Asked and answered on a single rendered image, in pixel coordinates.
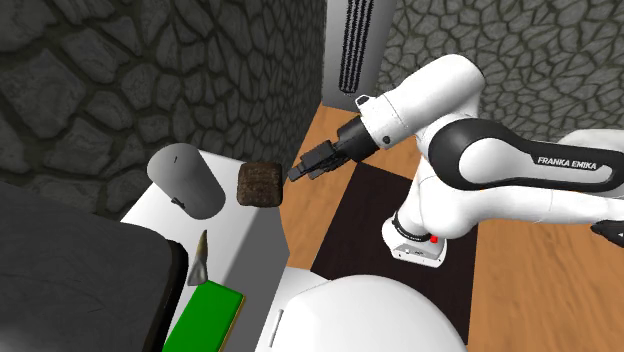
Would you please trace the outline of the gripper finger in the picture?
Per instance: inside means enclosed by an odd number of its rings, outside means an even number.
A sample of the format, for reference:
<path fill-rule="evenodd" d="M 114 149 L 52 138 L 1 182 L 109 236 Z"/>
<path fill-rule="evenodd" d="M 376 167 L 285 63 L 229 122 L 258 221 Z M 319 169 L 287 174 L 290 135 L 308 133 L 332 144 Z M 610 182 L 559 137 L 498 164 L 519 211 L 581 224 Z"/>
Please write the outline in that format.
<path fill-rule="evenodd" d="M 317 167 L 312 165 L 309 166 L 305 164 L 303 161 L 293 166 L 288 172 L 287 177 L 291 182 L 295 182 L 302 178 L 303 176 L 307 176 L 309 179 L 314 179 Z"/>
<path fill-rule="evenodd" d="M 344 164 L 343 158 L 326 160 L 308 174 L 309 179 L 315 179 L 324 173 L 331 172 Z"/>

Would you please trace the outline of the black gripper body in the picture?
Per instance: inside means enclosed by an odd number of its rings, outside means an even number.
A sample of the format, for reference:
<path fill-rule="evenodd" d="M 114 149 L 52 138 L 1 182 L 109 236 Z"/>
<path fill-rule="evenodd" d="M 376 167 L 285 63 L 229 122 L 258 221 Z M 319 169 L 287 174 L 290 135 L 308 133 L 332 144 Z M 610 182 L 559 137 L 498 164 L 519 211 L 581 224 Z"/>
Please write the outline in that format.
<path fill-rule="evenodd" d="M 326 140 L 300 159 L 300 169 L 336 169 L 349 160 L 363 161 L 373 155 L 379 146 L 365 128 L 359 115 L 337 130 L 338 140 Z"/>

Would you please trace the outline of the brown cube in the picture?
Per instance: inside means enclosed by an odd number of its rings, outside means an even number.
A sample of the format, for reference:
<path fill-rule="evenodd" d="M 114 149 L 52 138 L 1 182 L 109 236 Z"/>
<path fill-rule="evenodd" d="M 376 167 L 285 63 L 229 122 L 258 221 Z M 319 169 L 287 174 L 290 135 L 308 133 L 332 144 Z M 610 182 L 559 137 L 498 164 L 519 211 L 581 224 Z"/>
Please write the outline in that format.
<path fill-rule="evenodd" d="M 283 201 L 282 167 L 276 162 L 246 162 L 240 166 L 237 201 L 241 206 L 279 207 Z"/>

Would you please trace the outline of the dark robot stand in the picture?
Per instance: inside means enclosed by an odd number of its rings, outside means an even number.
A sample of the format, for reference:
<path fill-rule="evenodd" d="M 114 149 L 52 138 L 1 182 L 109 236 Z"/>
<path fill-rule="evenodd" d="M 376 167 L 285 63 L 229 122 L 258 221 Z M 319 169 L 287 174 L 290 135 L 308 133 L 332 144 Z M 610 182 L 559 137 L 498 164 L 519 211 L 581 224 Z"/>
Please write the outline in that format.
<path fill-rule="evenodd" d="M 382 225 L 403 203 L 410 185 L 408 178 L 359 163 L 311 271 L 326 279 L 369 274 L 406 284 L 430 299 L 467 341 L 478 228 L 449 241 L 438 268 L 393 258 L 382 239 Z"/>

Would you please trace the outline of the grey panel with black grille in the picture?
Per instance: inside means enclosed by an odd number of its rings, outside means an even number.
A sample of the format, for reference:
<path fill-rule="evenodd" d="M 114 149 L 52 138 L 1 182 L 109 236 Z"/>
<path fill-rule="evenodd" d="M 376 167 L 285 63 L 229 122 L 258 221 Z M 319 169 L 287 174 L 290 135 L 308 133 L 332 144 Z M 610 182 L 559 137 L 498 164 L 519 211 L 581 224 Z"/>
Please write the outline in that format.
<path fill-rule="evenodd" d="M 355 112 L 371 96 L 398 0 L 327 0 L 322 103 Z"/>

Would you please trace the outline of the grey cylinder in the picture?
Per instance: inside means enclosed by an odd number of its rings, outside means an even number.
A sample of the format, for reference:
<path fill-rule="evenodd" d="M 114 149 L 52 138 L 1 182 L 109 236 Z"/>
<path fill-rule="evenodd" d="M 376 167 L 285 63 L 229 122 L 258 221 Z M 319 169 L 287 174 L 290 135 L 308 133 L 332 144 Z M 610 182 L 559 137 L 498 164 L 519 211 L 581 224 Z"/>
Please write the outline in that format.
<path fill-rule="evenodd" d="M 160 149 L 146 171 L 171 202 L 193 219 L 214 217 L 225 205 L 222 186 L 193 145 L 175 143 Z"/>

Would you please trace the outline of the grey pointed cone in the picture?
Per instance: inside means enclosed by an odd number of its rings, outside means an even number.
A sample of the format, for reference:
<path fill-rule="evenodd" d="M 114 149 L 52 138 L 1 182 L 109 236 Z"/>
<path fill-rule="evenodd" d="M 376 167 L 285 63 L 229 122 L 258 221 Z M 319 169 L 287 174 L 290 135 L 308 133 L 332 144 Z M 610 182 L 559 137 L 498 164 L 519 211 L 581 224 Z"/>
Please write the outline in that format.
<path fill-rule="evenodd" d="M 189 268 L 187 285 L 190 287 L 205 284 L 208 281 L 208 243 L 207 231 L 204 230 L 199 237 L 196 248 L 196 255 L 192 265 Z"/>

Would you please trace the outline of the green book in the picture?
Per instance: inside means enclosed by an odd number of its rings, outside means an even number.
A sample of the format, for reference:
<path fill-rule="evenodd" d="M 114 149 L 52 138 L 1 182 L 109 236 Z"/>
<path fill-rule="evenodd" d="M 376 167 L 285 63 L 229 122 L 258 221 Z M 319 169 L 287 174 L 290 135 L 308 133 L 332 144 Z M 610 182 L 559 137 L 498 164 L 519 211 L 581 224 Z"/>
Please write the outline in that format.
<path fill-rule="evenodd" d="M 245 296 L 212 281 L 196 286 L 162 352 L 224 352 Z"/>

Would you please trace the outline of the dark grey cabinet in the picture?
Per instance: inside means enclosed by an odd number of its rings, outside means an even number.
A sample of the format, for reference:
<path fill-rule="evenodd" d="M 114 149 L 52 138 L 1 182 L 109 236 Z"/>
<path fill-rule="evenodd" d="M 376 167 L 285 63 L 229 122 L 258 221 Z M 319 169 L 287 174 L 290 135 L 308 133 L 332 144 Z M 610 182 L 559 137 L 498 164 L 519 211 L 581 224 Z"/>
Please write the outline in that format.
<path fill-rule="evenodd" d="M 182 245 L 0 182 L 0 352 L 162 352 Z"/>

